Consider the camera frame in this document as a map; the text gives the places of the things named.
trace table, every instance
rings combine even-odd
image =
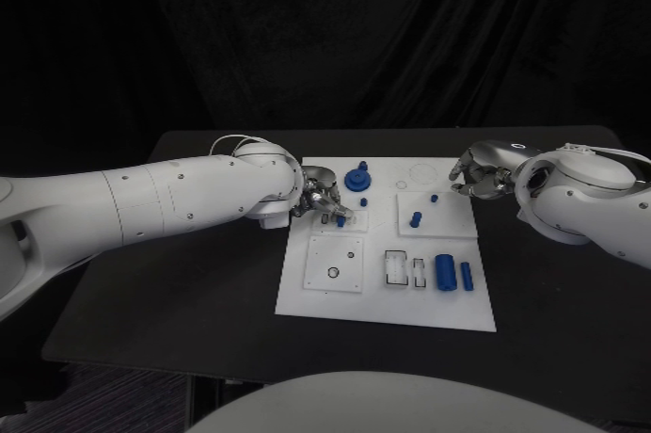
[[[208,153],[229,133],[170,132],[152,161]],[[600,126],[251,134],[299,158],[453,157],[486,138],[546,151],[568,141],[618,146]],[[473,205],[497,333],[274,315],[288,229],[264,231],[242,218],[95,259],[45,359],[258,382],[399,372],[479,385],[575,415],[649,422],[651,273],[594,244],[543,238],[516,219],[513,198]]]

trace blue cylinder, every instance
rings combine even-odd
[[[454,257],[450,254],[440,254],[434,258],[437,267],[437,286],[445,292],[457,290],[457,273],[454,271]]]
[[[467,262],[461,263],[461,277],[464,278],[464,290],[476,290],[473,285],[471,265]]]
[[[412,228],[418,228],[422,217],[424,217],[424,214],[421,212],[414,212],[414,217],[411,218],[411,223],[409,223],[409,226]]]
[[[371,174],[363,169],[353,169],[343,178],[350,191],[363,191],[371,186]]]

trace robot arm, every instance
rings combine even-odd
[[[519,218],[548,238],[571,245],[594,241],[613,255],[651,268],[651,187],[631,170],[595,151],[651,161],[641,155],[566,144],[542,152],[517,143],[480,141],[451,172],[468,170],[463,195],[494,199],[516,194]]]
[[[258,219],[264,229],[286,227],[288,212],[301,216],[314,208],[353,215],[339,204],[336,174],[301,168],[267,142],[244,145],[234,156],[0,178],[0,319],[58,273],[103,251],[239,217]]]

